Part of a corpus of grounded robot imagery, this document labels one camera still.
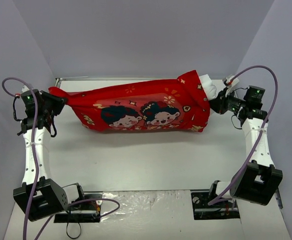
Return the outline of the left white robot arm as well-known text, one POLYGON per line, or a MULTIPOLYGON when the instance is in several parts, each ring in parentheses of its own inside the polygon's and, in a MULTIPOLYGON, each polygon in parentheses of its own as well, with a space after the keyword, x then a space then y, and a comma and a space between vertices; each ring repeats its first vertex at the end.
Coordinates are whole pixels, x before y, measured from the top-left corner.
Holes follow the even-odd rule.
POLYGON ((25 171, 21 187, 13 190, 15 202, 31 222, 66 211, 69 204, 83 208, 86 195, 75 191, 68 197, 65 189, 51 179, 49 168, 48 145, 57 135, 54 118, 66 99, 37 89, 24 90, 19 98, 26 113, 19 132, 25 142, 25 171))

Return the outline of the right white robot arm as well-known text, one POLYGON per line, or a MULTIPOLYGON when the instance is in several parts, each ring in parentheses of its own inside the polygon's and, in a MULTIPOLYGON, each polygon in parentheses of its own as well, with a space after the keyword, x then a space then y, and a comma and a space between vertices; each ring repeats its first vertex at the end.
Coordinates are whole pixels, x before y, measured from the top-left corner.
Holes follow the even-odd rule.
POLYGON ((209 101, 211 109, 216 113, 222 115, 230 111, 239 119, 247 155, 227 187, 222 187, 221 181, 215 182, 207 194, 210 206, 218 207, 228 199, 241 199, 266 206, 283 179, 283 172, 275 167, 270 155, 270 113, 262 110, 264 93, 263 88, 250 86, 244 98, 239 99, 226 87, 209 101))

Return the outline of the white pillow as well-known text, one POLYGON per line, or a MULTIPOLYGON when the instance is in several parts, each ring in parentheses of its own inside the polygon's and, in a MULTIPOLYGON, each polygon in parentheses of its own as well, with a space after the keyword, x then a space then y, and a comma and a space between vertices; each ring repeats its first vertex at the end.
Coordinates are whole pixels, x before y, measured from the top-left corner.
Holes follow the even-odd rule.
POLYGON ((217 96, 217 88, 213 84, 212 80, 210 79, 208 74, 201 75, 200 77, 200 82, 202 85, 202 89, 204 90, 207 100, 213 100, 217 96))

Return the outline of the red printed pillowcase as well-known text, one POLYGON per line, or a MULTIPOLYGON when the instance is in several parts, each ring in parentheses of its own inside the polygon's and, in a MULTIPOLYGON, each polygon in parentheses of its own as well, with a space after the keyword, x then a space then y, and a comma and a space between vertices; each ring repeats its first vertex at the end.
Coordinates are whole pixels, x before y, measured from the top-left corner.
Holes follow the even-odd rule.
POLYGON ((82 92, 50 87, 66 99, 82 125, 103 132, 167 129, 202 132, 210 104, 195 70, 176 79, 150 80, 82 92))

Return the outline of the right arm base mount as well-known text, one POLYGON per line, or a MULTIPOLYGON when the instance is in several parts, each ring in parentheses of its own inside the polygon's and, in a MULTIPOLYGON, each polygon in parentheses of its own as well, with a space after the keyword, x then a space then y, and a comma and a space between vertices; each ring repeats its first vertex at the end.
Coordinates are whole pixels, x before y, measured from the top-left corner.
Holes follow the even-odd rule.
POLYGON ((208 190, 191 191, 191 201, 196 221, 240 219, 239 208, 234 200, 208 205, 208 190))

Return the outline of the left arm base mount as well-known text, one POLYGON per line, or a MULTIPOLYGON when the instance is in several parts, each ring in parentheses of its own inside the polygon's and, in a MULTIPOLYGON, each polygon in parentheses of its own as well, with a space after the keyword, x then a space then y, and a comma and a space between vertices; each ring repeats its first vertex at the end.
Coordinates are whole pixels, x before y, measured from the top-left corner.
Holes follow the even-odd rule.
POLYGON ((55 224, 99 223, 100 213, 101 205, 97 205, 96 202, 85 202, 71 206, 67 212, 56 214, 53 222, 55 224))

